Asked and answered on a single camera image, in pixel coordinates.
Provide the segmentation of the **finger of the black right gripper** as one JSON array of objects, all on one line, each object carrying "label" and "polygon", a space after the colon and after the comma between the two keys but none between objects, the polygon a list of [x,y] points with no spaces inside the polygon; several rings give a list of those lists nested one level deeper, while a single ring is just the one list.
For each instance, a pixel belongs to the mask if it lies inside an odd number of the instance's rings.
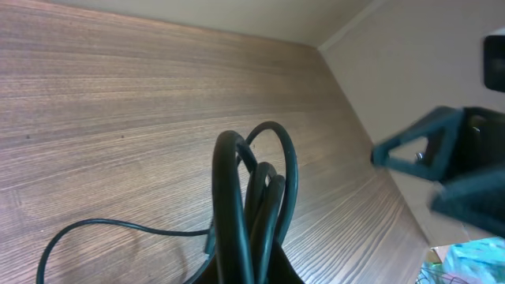
[{"label": "finger of the black right gripper", "polygon": [[479,171],[444,185],[430,204],[438,214],[504,236],[504,167]]},{"label": "finger of the black right gripper", "polygon": [[[375,144],[371,154],[372,164],[429,181],[442,180],[455,149],[463,117],[461,109],[436,107],[406,129]],[[391,155],[397,148],[413,147],[418,147],[414,159]]]}]

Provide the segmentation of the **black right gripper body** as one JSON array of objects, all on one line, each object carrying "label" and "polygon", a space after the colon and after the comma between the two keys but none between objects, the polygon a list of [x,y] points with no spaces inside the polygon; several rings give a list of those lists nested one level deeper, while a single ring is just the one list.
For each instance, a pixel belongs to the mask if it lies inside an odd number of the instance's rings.
[{"label": "black right gripper body", "polygon": [[483,107],[451,111],[455,139],[449,159],[451,185],[504,184],[504,114]]}]

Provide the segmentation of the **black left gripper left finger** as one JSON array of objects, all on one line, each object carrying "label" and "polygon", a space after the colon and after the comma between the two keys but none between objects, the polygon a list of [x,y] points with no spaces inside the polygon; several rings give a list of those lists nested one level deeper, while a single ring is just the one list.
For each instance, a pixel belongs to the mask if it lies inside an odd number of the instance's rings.
[{"label": "black left gripper left finger", "polygon": [[196,272],[193,284],[219,283],[219,243],[216,236],[210,236],[204,246],[208,258]]}]

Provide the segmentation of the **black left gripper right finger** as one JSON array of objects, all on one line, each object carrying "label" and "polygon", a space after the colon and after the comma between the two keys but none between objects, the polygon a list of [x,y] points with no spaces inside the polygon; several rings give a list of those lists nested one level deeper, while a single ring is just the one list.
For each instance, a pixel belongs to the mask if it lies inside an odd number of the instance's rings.
[{"label": "black left gripper right finger", "polygon": [[304,284],[276,240],[271,248],[271,284]]}]

